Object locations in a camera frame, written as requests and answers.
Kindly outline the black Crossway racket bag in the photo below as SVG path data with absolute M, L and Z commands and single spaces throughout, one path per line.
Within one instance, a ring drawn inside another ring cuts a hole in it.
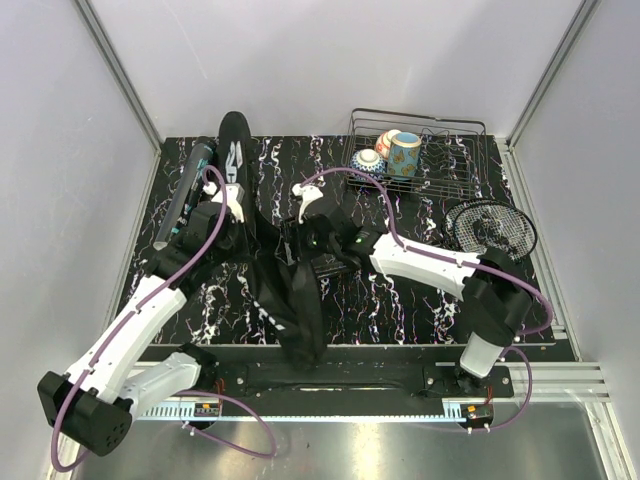
M 240 184 L 245 191 L 244 213 L 256 215 L 259 250 L 253 260 L 218 260 L 214 257 L 213 241 L 206 258 L 219 264 L 249 265 L 249 292 L 273 322 L 287 359 L 302 369 L 313 368 L 326 350 L 319 283 L 310 261 L 288 265 L 282 260 L 282 229 L 260 212 L 256 202 L 258 185 L 252 134 L 243 113 L 230 111 L 222 118 L 217 158 L 216 167 L 224 177 L 220 188 Z

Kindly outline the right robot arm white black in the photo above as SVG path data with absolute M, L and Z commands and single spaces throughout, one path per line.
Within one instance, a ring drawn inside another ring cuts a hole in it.
M 470 332 L 453 375 L 455 387 L 466 396 L 488 387 L 490 371 L 512 344 L 533 304 L 526 283 L 515 274 L 515 264 L 496 249 L 483 254 L 454 252 L 326 215 L 292 217 L 279 230 L 282 252 L 295 263 L 328 254 L 343 271 L 401 277 L 458 299 Z

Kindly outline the black shuttlecock tube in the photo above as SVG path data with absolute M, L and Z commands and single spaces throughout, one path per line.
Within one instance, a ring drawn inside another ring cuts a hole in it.
M 155 250 L 159 251 L 166 247 L 171 238 L 187 224 L 191 210 L 197 204 L 202 193 L 203 169 L 214 159 L 214 154 L 214 140 L 206 136 L 198 137 L 153 242 Z

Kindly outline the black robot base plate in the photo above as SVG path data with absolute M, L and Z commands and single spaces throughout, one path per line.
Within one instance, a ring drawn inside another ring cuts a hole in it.
M 485 380 L 458 368 L 459 347 L 331 346 L 312 367 L 296 366 L 277 346 L 216 346 L 216 377 L 226 394 L 263 416 L 428 416 L 444 401 L 482 403 L 514 396 L 507 367 Z

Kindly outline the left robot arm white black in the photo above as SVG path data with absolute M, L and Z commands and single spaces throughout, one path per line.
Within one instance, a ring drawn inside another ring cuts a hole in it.
M 199 205 L 173 244 L 159 251 L 150 273 L 139 282 L 125 308 L 96 343 L 64 373 L 47 372 L 37 393 L 52 428 L 50 459 L 59 472 L 72 470 L 59 458 L 59 440 L 67 437 L 86 453 L 105 456 L 124 440 L 131 425 L 174 396 L 202 396 L 188 415 L 213 418 L 227 401 L 218 377 L 217 358 L 186 343 L 155 366 L 131 370 L 160 328 L 187 302 L 199 274 L 218 264 L 215 253 L 225 234 L 245 222 L 237 200 Z

